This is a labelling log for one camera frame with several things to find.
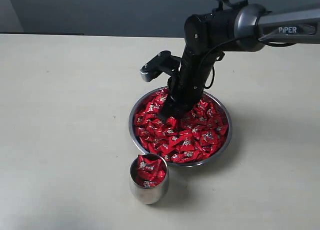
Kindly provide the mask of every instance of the gray wall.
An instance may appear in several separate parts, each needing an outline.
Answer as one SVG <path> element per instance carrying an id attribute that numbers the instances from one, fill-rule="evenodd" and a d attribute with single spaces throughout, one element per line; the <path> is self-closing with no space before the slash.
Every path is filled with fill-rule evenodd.
<path id="1" fill-rule="evenodd" d="M 0 32 L 22 32 L 20 21 L 10 0 L 0 0 Z"/>
<path id="2" fill-rule="evenodd" d="M 320 0 L 249 0 L 280 10 Z M 185 19 L 210 0 L 11 0 L 26 32 L 182 37 Z"/>

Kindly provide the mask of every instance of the white table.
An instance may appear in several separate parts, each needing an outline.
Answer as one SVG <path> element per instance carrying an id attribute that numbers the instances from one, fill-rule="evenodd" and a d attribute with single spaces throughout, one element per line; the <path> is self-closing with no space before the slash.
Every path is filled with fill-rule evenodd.
<path id="1" fill-rule="evenodd" d="M 320 46 L 227 53 L 209 90 L 233 137 L 170 169 L 154 206 L 129 190 L 139 68 L 183 39 L 0 35 L 0 229 L 319 229 Z"/>

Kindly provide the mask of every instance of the stainless steel cup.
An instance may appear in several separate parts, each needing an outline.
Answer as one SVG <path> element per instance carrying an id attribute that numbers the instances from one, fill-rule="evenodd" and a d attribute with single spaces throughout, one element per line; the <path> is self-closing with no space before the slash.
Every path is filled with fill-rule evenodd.
<path id="1" fill-rule="evenodd" d="M 156 154 L 145 154 L 150 160 L 161 159 L 162 163 L 165 165 L 166 175 L 164 180 L 157 186 L 154 187 L 142 187 L 135 182 L 138 167 L 138 158 L 136 158 L 130 167 L 130 189 L 132 194 L 144 204 L 153 204 L 159 201 L 168 191 L 169 188 L 169 169 L 166 161 Z"/>

